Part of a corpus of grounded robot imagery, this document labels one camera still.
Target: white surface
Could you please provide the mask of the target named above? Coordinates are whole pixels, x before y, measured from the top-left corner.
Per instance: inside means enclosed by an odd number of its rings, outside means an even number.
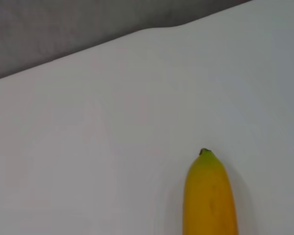
[[[294,2],[0,80],[0,235],[180,235],[202,147],[229,171],[241,235],[294,235]]]

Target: gray background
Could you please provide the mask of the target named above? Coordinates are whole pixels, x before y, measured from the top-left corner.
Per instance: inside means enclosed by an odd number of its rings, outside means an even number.
[[[0,0],[0,78],[151,27],[248,0]]]

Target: white table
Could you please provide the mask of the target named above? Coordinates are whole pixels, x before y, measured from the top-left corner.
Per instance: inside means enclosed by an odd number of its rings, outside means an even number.
[[[181,235],[202,147],[228,169],[241,235],[294,235],[294,0],[0,80],[0,235]]]

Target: banana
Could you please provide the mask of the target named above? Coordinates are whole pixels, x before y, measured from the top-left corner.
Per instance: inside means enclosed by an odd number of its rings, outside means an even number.
[[[231,185],[222,163],[203,148],[184,188],[183,235],[238,235]]]

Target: banana tip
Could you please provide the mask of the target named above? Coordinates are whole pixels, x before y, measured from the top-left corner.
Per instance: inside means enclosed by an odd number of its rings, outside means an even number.
[[[201,155],[203,152],[207,152],[207,151],[211,152],[211,150],[209,150],[207,148],[202,148],[199,155]]]

